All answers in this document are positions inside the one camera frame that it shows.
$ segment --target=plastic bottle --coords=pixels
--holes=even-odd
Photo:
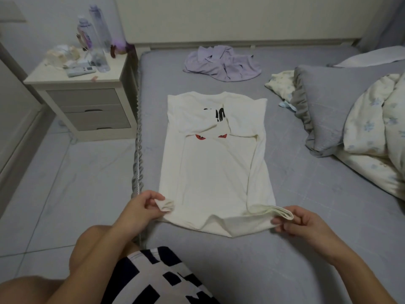
[[[89,13],[92,16],[94,26],[96,28],[97,34],[99,35],[99,39],[101,45],[107,53],[110,52],[111,48],[111,34],[108,30],[108,26],[105,22],[103,12],[101,9],[98,8],[97,5],[90,5]]]
[[[107,72],[110,70],[107,59],[104,55],[103,48],[99,42],[96,31],[93,25],[83,16],[79,16],[79,24],[77,30],[86,41],[86,45],[92,56],[92,62],[96,65],[99,72]]]

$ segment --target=purple garment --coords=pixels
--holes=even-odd
[[[185,72],[202,73],[224,82],[245,81],[262,70],[253,56],[240,56],[230,46],[199,47],[184,62]]]

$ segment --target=nightstand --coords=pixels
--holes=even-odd
[[[38,91],[79,141],[136,136],[136,63],[127,54],[115,59],[106,54],[106,58],[110,71],[73,78],[42,61],[24,81]]]

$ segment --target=gray pillow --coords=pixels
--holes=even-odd
[[[405,60],[357,68],[300,65],[294,72],[291,104],[309,133],[306,146],[316,157],[333,154],[343,143],[343,128],[356,100],[379,78],[402,74]]]

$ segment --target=forearm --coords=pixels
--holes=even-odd
[[[111,228],[47,304],[99,304],[127,241]]]
[[[333,265],[339,272],[353,304],[396,304],[372,270],[352,249]]]

